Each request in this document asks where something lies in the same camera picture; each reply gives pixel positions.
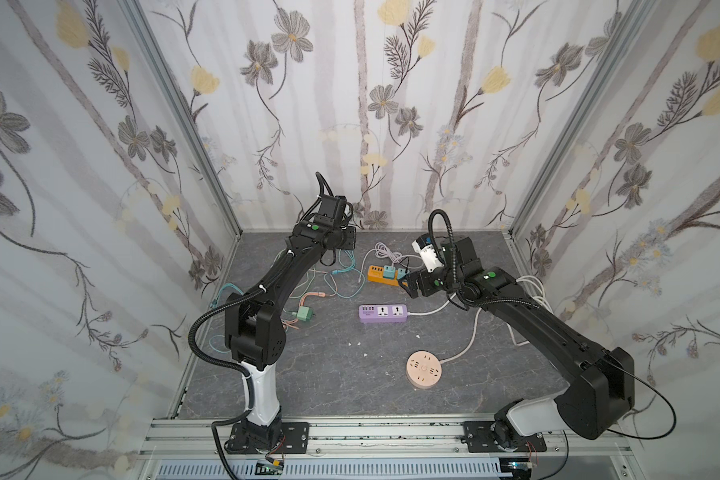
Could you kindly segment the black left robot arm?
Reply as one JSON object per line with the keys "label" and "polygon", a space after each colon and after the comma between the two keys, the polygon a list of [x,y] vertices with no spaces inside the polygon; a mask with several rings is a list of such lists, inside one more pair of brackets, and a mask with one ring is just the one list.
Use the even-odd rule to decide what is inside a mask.
{"label": "black left robot arm", "polygon": [[263,277],[241,295],[229,297],[224,314],[225,344],[243,369],[247,416],[241,434],[257,450],[280,442],[282,409],[276,392],[275,364],[284,352],[282,310],[293,290],[328,251],[354,247],[353,210],[343,195],[322,194],[285,240],[283,253]]}

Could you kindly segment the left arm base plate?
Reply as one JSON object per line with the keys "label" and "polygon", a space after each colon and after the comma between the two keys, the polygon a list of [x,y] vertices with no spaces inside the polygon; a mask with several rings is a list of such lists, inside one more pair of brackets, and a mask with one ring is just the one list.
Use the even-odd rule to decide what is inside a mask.
{"label": "left arm base plate", "polygon": [[305,454],[309,432],[308,422],[275,422],[265,427],[244,421],[233,426],[223,449],[228,454]]}

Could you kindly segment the pink round power strip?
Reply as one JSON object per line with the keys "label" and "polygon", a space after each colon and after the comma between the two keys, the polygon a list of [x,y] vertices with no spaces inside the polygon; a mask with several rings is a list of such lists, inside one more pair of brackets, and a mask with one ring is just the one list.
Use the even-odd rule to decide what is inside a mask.
{"label": "pink round power strip", "polygon": [[406,376],[417,389],[430,389],[442,378],[442,364],[432,353],[416,351],[406,361]]}

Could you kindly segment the purple power strip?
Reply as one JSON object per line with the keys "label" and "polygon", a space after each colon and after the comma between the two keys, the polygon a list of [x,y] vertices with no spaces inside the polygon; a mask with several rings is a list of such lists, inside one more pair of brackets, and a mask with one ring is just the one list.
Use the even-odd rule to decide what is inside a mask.
{"label": "purple power strip", "polygon": [[358,317],[363,324],[404,323],[409,312],[403,304],[361,305]]}

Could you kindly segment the orange power strip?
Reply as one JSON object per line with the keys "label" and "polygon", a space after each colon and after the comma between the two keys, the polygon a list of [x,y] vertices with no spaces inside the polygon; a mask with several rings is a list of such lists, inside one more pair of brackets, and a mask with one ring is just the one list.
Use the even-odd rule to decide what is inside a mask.
{"label": "orange power strip", "polygon": [[407,275],[408,271],[403,267],[393,265],[371,265],[368,267],[367,279],[370,282],[389,286],[398,286],[399,281]]}

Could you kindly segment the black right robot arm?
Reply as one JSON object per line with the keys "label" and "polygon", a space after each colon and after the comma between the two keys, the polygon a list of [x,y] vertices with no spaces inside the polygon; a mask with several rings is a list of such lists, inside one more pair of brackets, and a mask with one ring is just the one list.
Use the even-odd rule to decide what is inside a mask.
{"label": "black right robot arm", "polygon": [[412,247],[423,266],[400,282],[410,297],[445,292],[491,313],[529,341],[568,384],[556,394],[499,410],[491,437],[500,448],[511,451],[531,436],[558,430],[595,440],[633,407],[634,360],[625,350],[586,338],[532,299],[510,273],[483,267],[468,237],[439,244],[423,234]]}

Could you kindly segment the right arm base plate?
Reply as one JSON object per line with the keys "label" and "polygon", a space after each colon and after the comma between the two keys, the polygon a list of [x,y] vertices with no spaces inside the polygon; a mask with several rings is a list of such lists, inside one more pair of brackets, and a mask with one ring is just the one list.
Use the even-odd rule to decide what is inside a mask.
{"label": "right arm base plate", "polygon": [[543,453],[547,445],[541,434],[521,436],[508,423],[465,421],[462,442],[470,453]]}

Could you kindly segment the green charger plug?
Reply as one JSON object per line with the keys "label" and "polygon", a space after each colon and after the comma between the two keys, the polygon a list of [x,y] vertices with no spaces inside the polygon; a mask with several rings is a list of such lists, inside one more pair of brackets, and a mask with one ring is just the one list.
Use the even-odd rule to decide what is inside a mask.
{"label": "green charger plug", "polygon": [[300,322],[310,322],[314,316],[314,310],[309,306],[300,306],[296,312],[296,319]]}

